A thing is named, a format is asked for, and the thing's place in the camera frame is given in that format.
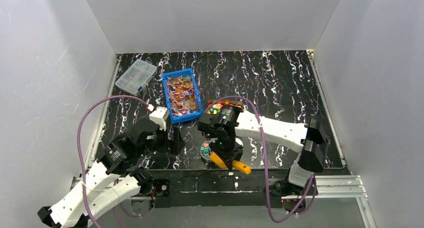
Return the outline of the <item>dark tin of star candies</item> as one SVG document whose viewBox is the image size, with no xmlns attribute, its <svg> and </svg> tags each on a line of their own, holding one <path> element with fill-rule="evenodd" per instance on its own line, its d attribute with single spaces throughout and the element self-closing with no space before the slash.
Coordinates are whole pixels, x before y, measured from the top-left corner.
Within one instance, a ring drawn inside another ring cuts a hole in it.
<svg viewBox="0 0 424 228">
<path fill-rule="evenodd" d="M 244 108 L 244 105 L 241 101 L 233 101 L 233 100 L 222 100 L 219 101 L 218 103 L 214 104 L 211 106 L 211 108 L 209 108 L 206 112 L 207 114 L 213 114 L 213 115 L 217 115 L 220 113 L 220 111 L 222 110 L 222 108 L 225 105 L 229 105 L 229 106 L 236 106 L 239 108 Z"/>
</svg>

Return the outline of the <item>blue plastic candy bin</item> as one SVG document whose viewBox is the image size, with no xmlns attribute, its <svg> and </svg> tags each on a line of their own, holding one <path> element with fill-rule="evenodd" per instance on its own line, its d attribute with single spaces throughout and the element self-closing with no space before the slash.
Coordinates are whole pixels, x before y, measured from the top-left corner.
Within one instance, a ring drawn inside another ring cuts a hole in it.
<svg viewBox="0 0 424 228">
<path fill-rule="evenodd" d="M 173 124 L 191 121 L 201 116 L 202 100 L 192 68 L 164 73 L 162 83 Z"/>
</svg>

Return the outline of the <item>yellow plastic scoop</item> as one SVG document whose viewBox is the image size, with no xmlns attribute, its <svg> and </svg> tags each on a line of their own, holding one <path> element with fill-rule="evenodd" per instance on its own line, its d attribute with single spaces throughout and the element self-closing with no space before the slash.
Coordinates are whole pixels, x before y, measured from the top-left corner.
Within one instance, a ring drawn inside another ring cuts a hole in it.
<svg viewBox="0 0 424 228">
<path fill-rule="evenodd" d="M 249 175 L 252 172 L 248 165 L 236 160 L 233 160 L 230 164 L 230 167 L 228 167 L 225 162 L 215 153 L 211 153 L 209 159 L 221 169 L 236 169 L 246 175 Z"/>
</svg>

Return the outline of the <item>white round jar lid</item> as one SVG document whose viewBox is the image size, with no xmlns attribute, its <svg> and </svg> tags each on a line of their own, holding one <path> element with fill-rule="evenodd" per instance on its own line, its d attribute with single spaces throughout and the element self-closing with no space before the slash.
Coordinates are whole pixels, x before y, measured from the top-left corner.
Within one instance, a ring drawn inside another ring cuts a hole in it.
<svg viewBox="0 0 424 228">
<path fill-rule="evenodd" d="M 235 147 L 240 147 L 240 148 L 243 148 L 244 146 L 243 146 L 243 142 L 242 142 L 242 140 L 240 139 L 240 138 L 235 138 L 235 140 L 234 140 L 234 146 Z"/>
</svg>

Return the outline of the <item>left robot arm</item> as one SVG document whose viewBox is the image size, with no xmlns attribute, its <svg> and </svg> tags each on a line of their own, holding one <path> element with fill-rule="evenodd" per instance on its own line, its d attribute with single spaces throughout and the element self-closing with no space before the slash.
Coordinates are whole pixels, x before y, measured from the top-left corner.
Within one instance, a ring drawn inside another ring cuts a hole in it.
<svg viewBox="0 0 424 228">
<path fill-rule="evenodd" d="M 143 167 L 129 169 L 147 152 L 175 155 L 185 143 L 177 125 L 171 126 L 171 133 L 169 137 L 165 124 L 139 120 L 100 150 L 85 179 L 53 206 L 40 208 L 37 216 L 50 228 L 86 228 L 90 217 L 99 218 L 129 197 L 166 196 L 170 187 L 167 179 L 155 180 Z"/>
</svg>

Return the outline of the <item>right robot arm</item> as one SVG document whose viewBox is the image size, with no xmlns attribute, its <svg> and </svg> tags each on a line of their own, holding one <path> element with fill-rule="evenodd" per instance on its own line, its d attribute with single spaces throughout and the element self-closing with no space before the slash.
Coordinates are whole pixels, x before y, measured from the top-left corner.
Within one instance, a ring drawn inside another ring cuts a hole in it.
<svg viewBox="0 0 424 228">
<path fill-rule="evenodd" d="M 317 120 L 308 124 L 288 123 L 257 116 L 236 106 L 225 105 L 218 114 L 203 113 L 197 122 L 203 135 L 214 138 L 210 143 L 210 160 L 222 169 L 237 169 L 250 173 L 240 159 L 243 147 L 236 139 L 250 137 L 287 147 L 298 153 L 290 167 L 287 181 L 297 187 L 304 187 L 314 173 L 325 168 L 329 137 L 323 125 Z"/>
</svg>

